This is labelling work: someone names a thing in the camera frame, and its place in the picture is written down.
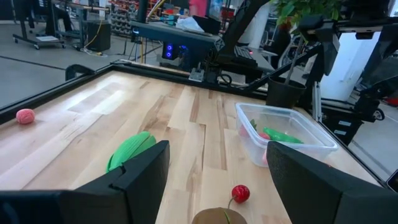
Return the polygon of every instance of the wooden tabletop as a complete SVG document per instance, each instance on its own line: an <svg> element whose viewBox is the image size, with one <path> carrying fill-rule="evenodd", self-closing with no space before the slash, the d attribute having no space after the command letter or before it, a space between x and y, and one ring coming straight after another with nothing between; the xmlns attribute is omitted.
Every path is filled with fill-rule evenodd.
<svg viewBox="0 0 398 224"><path fill-rule="evenodd" d="M0 189L75 189L103 175L117 147L146 130L170 141L158 224L191 223L200 210L226 207L238 184L250 188L251 198L231 209L248 223L290 223L269 169L254 165L242 147L237 102L264 104L110 72L36 108L33 124L0 126ZM341 148L325 162L376 184Z"/></svg>

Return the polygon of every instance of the pink shirt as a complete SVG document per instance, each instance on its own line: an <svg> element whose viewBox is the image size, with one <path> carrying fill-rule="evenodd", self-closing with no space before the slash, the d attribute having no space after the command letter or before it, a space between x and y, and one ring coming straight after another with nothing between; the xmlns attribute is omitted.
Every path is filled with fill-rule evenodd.
<svg viewBox="0 0 398 224"><path fill-rule="evenodd" d="M207 0L190 0L189 1L189 10L192 12L192 6L196 7L197 13L195 16L206 16L206 8L207 8Z"/></svg>

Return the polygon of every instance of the black monitor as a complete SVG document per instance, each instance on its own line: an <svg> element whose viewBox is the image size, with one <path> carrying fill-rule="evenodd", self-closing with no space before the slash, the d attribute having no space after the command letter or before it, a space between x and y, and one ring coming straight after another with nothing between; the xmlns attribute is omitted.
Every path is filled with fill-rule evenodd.
<svg viewBox="0 0 398 224"><path fill-rule="evenodd" d="M235 57L234 48L239 38L243 35L246 27L250 24L260 7L269 1L270 0L244 0L242 2L234 19L229 23L223 35L224 46L220 47L218 50L218 55L215 58L217 62L228 63Z"/></svg>
<svg viewBox="0 0 398 224"><path fill-rule="evenodd" d="M209 0L207 5L207 16L219 21L221 17L221 10L223 8L223 0Z"/></svg>

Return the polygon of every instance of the gray floor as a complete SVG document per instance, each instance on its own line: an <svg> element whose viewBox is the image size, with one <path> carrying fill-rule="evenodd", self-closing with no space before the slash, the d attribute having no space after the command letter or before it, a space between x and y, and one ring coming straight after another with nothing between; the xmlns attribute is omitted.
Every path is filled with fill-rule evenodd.
<svg viewBox="0 0 398 224"><path fill-rule="evenodd" d="M43 28L44 25L39 24L35 30L42 30ZM84 63L87 67L96 70L117 59L127 59L133 45L128 41L126 47L127 55L117 55L123 53L125 38L112 36L111 49L103 52L104 54L108 55L108 57L96 57L88 55L84 52L78 52L70 45L68 45L66 49L60 48L59 45L54 45L36 50L32 44L28 44L26 42L19 41L18 44L15 44L12 39L12 34L20 35L21 27L15 24L0 25L0 56L12 57L19 60L41 63L59 68L67 68L69 65L75 63ZM147 51L150 51L151 49L152 44L148 43ZM148 57L155 57L155 53L149 54Z"/></svg>
<svg viewBox="0 0 398 224"><path fill-rule="evenodd" d="M43 24L39 24L36 30L42 28ZM21 33L19 25L0 24L0 56L50 65L59 69L0 58L2 71L0 73L0 108L63 83L65 79L63 69L71 64L78 63L98 69L117 59L128 58L132 48L132 43L127 42L127 55L117 55L123 52L125 38L112 36L111 49L104 52L108 55L105 58L78 52L71 46L66 49L47 47L36 50L28 43L15 44L12 40L13 33ZM152 44L148 44L147 51L152 48ZM155 58L156 53L161 53L161 50L157 49L149 53L147 63L158 65ZM305 83L305 80L301 78L302 74L300 69L295 68L292 79ZM235 75L233 80L243 82L244 77ZM387 115L386 119L362 125L349 147L371 169L383 179L387 179L398 168L398 150L395 147L398 143L398 138L395 137L398 133L398 110L386 105L381 105L381 108Z"/></svg>
<svg viewBox="0 0 398 224"><path fill-rule="evenodd" d="M398 169L398 110L381 104L385 120L365 122L349 148L372 170L387 180Z"/></svg>
<svg viewBox="0 0 398 224"><path fill-rule="evenodd" d="M44 28L43 24L36 24L37 31ZM15 44L12 39L12 34L21 34L20 25L16 24L0 24L0 108L9 103L21 100L28 96L40 93L57 86L65 81L65 71L69 65L81 64L97 70L103 66L108 65L117 59L128 59L133 43L127 40L126 55L121 54L124 51L124 37L112 36L111 48L103 53L107 57L97 57L88 55L85 52L78 52L71 47L71 42L68 42L67 48L63 49L59 45L42 47L36 50L32 44L19 41ZM155 42L148 42L147 51L159 47L160 44ZM131 60L135 58L135 51L131 52ZM147 63L156 65L156 54L162 49L157 49L146 55ZM41 65L48 65L54 68L43 67L31 63L24 63L16 60L9 60L6 58L13 58L16 60L38 63Z"/></svg>
<svg viewBox="0 0 398 224"><path fill-rule="evenodd" d="M0 71L0 107L38 94L65 81L63 70L3 58L0 58Z"/></svg>

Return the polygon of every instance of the black plant pot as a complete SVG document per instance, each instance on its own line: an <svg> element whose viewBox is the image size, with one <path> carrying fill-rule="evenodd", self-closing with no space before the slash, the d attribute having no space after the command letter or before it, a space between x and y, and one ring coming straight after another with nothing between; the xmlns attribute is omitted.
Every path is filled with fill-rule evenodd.
<svg viewBox="0 0 398 224"><path fill-rule="evenodd" d="M306 89L305 85L292 80L288 85L284 83L285 78L269 78L266 105L293 108Z"/></svg>

